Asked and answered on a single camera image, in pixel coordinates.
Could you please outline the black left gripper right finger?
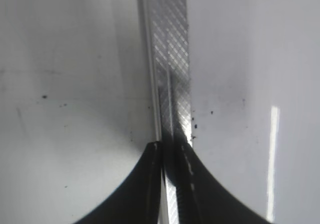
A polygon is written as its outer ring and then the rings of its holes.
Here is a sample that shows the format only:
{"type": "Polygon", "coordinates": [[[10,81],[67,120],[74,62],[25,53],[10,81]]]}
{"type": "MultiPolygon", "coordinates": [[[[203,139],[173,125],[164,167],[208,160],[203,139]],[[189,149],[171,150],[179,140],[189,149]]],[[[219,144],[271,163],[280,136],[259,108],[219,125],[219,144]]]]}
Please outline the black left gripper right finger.
{"type": "Polygon", "coordinates": [[[166,173],[176,188],[181,224],[266,224],[208,171],[184,135],[166,134],[166,173]]]}

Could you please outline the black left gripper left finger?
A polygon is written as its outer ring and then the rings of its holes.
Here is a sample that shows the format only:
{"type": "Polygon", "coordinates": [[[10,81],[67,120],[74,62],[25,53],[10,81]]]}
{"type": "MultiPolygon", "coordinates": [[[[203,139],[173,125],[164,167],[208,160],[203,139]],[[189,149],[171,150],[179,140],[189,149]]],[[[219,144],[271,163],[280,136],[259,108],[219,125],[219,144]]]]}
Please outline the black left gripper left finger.
{"type": "Polygon", "coordinates": [[[127,178],[78,224],[157,224],[161,202],[163,146],[148,143],[127,178]]]}

